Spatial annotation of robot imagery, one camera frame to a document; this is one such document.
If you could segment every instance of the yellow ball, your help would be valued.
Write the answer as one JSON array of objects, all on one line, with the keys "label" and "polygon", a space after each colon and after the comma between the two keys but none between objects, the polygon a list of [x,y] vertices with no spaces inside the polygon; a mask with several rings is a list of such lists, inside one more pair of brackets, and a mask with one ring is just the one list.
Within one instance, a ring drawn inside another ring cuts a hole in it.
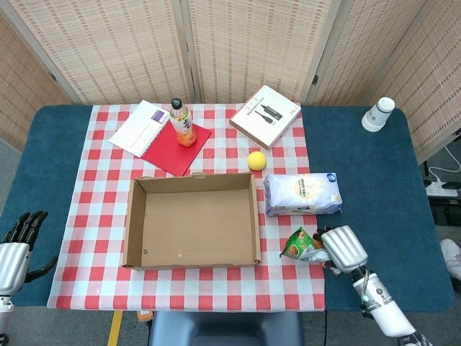
[{"label": "yellow ball", "polygon": [[260,171],[266,166],[266,155],[260,151],[253,151],[248,155],[248,167],[254,171]]}]

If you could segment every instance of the white package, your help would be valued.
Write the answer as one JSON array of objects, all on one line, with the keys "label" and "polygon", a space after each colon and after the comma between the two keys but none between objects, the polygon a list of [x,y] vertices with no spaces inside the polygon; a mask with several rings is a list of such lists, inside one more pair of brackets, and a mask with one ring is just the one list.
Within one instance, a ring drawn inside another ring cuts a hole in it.
[{"label": "white package", "polygon": [[332,214],[341,210],[335,173],[269,174],[264,180],[266,214]]}]

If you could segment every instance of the bottle label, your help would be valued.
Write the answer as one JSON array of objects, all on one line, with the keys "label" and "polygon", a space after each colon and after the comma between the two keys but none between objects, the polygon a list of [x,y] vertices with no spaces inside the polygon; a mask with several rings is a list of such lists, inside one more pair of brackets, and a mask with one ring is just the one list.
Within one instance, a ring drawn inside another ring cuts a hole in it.
[{"label": "bottle label", "polygon": [[386,124],[386,121],[389,118],[390,112],[384,113],[381,112],[377,105],[374,105],[373,107],[368,110],[368,112],[365,113],[367,122],[369,122],[373,126],[383,126]]},{"label": "bottle label", "polygon": [[190,111],[187,110],[181,117],[170,117],[171,124],[180,135],[188,134],[192,129],[192,119]]}]

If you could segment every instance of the power strip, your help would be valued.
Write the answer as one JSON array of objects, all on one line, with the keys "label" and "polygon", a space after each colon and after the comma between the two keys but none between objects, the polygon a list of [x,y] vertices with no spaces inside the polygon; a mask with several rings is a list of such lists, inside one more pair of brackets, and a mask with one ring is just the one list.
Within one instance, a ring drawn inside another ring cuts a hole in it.
[{"label": "power strip", "polygon": [[426,187],[426,194],[429,197],[458,197],[457,190],[444,189],[443,184],[444,182],[432,182]]}]

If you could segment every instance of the white box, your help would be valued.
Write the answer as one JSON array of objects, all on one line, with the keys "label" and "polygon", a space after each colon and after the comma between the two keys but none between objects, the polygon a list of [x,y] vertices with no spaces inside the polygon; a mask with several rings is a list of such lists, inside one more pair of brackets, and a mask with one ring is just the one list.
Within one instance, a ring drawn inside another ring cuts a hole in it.
[{"label": "white box", "polygon": [[230,119],[230,125],[269,149],[300,111],[300,106],[264,85]]}]

